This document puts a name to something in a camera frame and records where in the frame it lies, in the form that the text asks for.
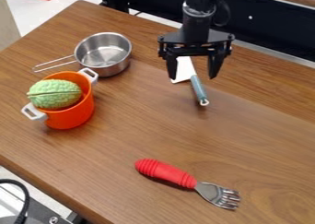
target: red object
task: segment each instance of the red object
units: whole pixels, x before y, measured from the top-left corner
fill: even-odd
[[[197,185],[197,180],[187,172],[155,159],[140,159],[135,163],[135,168],[144,175],[176,183],[186,188],[193,189]]]
[[[60,72],[47,76],[44,79],[62,79],[77,83],[83,92],[83,99],[74,106],[65,110],[53,111],[38,109],[48,115],[45,122],[48,126],[55,129],[70,129],[86,122],[94,112],[94,100],[90,81],[82,74],[77,72]]]

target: stainless steel pot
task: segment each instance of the stainless steel pot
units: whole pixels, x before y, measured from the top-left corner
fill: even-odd
[[[33,71],[38,73],[79,62],[82,66],[97,72],[100,77],[111,77],[121,73],[129,65],[132,48],[130,41],[121,34],[113,32],[97,33],[81,41],[76,46],[73,55],[36,65],[33,67]],[[41,68],[41,66],[71,57],[74,57],[75,61]]]

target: red fork handle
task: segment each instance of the red fork handle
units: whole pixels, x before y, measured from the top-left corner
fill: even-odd
[[[193,189],[197,180],[185,171],[155,159],[140,159],[135,168],[142,174]]]

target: fork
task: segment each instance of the fork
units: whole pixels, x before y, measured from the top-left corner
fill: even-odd
[[[235,210],[239,206],[239,192],[213,183],[199,183],[185,171],[155,159],[140,159],[135,168],[142,174],[194,189],[202,198],[215,206]]]

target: metal fork tines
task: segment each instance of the metal fork tines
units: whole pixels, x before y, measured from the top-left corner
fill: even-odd
[[[206,201],[225,209],[236,209],[239,206],[239,192],[213,183],[197,183],[194,188]]]

